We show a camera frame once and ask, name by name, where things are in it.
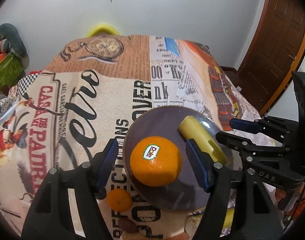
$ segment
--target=orange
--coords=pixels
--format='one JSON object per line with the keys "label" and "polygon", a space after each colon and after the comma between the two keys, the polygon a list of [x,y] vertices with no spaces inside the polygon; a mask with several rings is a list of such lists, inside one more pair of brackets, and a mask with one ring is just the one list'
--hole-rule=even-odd
{"label": "orange", "polygon": [[182,157],[177,146],[168,139],[151,136],[141,140],[130,156],[134,177],[150,187],[174,182],[180,173]]}
{"label": "orange", "polygon": [[130,194],[121,188],[110,191],[106,197],[107,205],[114,211],[125,212],[132,205]]}

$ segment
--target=wooden door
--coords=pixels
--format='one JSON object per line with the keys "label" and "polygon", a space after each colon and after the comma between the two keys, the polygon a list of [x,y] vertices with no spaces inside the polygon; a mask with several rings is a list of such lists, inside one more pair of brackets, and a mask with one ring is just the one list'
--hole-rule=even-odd
{"label": "wooden door", "polygon": [[266,0],[265,6],[257,39],[238,70],[241,94],[258,111],[283,82],[305,34],[305,13],[295,0]]}

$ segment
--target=white wall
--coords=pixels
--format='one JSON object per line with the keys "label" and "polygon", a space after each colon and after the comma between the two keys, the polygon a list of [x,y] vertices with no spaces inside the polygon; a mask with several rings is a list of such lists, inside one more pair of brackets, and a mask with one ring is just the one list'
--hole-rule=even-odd
{"label": "white wall", "polygon": [[[300,65],[299,71],[305,72],[305,57]],[[294,94],[293,82],[291,82],[278,102],[268,112],[268,115],[298,121],[298,105]]]}
{"label": "white wall", "polygon": [[251,43],[251,41],[252,41],[252,39],[254,37],[254,34],[255,34],[256,30],[257,30],[258,23],[259,23],[259,20],[260,20],[260,17],[261,17],[261,13],[262,13],[264,4],[265,4],[265,0],[259,0],[258,7],[257,7],[257,10],[256,10],[256,14],[254,16],[254,22],[253,22],[253,24],[251,26],[250,32],[249,32],[249,34],[248,34],[248,36],[246,38],[244,46],[241,49],[239,57],[237,58],[237,61],[236,61],[235,65],[234,65],[234,68],[236,70],[239,69],[239,67],[240,67],[242,61],[244,60],[244,57],[246,56],[246,53],[247,53],[247,51],[249,49],[250,43]]}
{"label": "white wall", "polygon": [[123,35],[151,34],[210,47],[219,65],[234,67],[254,23],[259,0],[6,0],[0,24],[15,25],[30,64],[39,70],[62,47],[97,23]]}

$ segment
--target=printed tablecloth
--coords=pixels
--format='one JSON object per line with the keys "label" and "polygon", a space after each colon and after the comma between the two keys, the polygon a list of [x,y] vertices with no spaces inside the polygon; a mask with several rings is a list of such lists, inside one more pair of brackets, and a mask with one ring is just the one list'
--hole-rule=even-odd
{"label": "printed tablecloth", "polygon": [[[222,130],[272,145],[265,135],[231,130],[233,117],[260,116],[232,85],[202,44],[155,36],[98,36],[73,41],[39,75],[28,76],[0,101],[0,211],[20,235],[30,203],[52,167],[76,168],[101,152],[110,138],[119,155],[105,187],[121,187],[133,200],[118,213],[103,197],[99,207],[114,238],[118,218],[138,231],[167,238],[184,231],[187,214],[159,210],[133,189],[123,167],[122,147],[131,124],[146,111],[178,105],[203,113]],[[234,168],[241,166],[234,152]],[[83,235],[73,190],[70,208]]]}

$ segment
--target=dark plate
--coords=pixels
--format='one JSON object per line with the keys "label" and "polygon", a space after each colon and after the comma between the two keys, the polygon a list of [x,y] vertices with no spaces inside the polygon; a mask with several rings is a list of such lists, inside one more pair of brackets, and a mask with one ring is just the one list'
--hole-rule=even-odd
{"label": "dark plate", "polygon": [[[207,117],[190,108],[181,106],[162,106],[154,108],[141,115],[129,128],[124,147],[123,160],[128,178],[137,192],[152,205],[173,212],[196,211],[206,206],[209,194],[198,186],[195,175],[185,153],[185,139],[178,127],[182,120],[192,115],[214,135],[219,128]],[[136,144],[149,136],[162,136],[171,140],[182,155],[182,169],[179,177],[173,183],[164,187],[148,187],[140,183],[130,169],[130,155]],[[222,148],[232,162],[231,151]]]}

